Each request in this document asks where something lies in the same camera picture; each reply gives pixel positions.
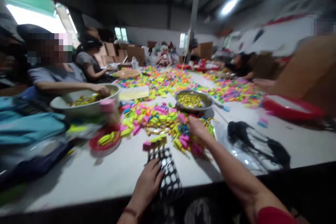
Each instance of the pink cap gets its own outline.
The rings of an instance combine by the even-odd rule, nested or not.
[[[99,104],[100,104],[100,109],[103,113],[111,113],[116,109],[115,99],[102,100]]]

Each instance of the bottle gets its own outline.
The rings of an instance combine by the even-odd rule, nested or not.
[[[121,122],[115,99],[102,100],[99,104],[101,112],[104,114],[107,126],[111,128],[111,132],[119,131]]]
[[[135,57],[132,58],[132,68],[133,70],[139,70],[139,62]]]

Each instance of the hand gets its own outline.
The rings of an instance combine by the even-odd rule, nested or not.
[[[113,68],[112,68],[111,66],[108,66],[108,67],[106,67],[104,70],[105,70],[106,72],[107,72],[107,71],[112,71]]]
[[[203,122],[200,119],[197,119],[196,117],[189,116],[188,127],[190,132],[193,135],[197,136],[198,139],[201,141],[201,143],[205,146],[207,145],[207,142],[209,140],[213,139],[213,136],[204,126]]]
[[[159,172],[160,168],[159,160],[153,159],[145,166],[138,178],[132,198],[127,205],[127,207],[136,211],[137,217],[142,215],[161,185],[164,172]]]
[[[110,95],[110,90],[104,85],[92,84],[89,86],[89,89],[103,97]]]

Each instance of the fluorescent light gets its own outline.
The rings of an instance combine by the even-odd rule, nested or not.
[[[236,6],[236,4],[238,3],[239,0],[231,0],[229,2],[227,2],[225,4],[225,6],[222,9],[222,14],[226,15],[228,14],[230,11],[232,11],[232,9]]]

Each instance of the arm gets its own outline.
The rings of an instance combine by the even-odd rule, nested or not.
[[[278,208],[290,215],[280,200],[218,143],[200,120],[189,117],[189,127],[211,152],[227,185],[243,205],[250,223],[256,223],[258,212],[268,206]]]
[[[84,89],[90,89],[102,96],[109,95],[110,91],[106,86],[86,82],[37,82],[35,86],[46,93],[64,95]]]
[[[173,64],[173,61],[172,61],[172,59],[169,56],[169,64],[167,65],[167,67],[170,67],[172,64]]]
[[[158,60],[157,60],[157,62],[156,62],[156,64],[158,65],[162,59],[163,59],[163,56],[160,55],[159,58],[158,58]]]
[[[254,76],[254,73],[253,72],[249,72],[247,75],[241,77],[242,79],[246,79],[246,80],[249,80],[249,79],[252,79]]]
[[[127,208],[132,209],[136,216],[123,212],[117,224],[136,224],[147,206],[150,204],[161,185],[163,171],[158,159],[150,161],[142,171]]]
[[[104,75],[107,71],[111,70],[110,68],[105,68],[104,70],[101,70],[100,72],[95,73],[95,70],[93,69],[93,65],[89,63],[84,63],[83,68],[86,73],[86,76],[90,78],[91,80],[97,80],[102,75]]]

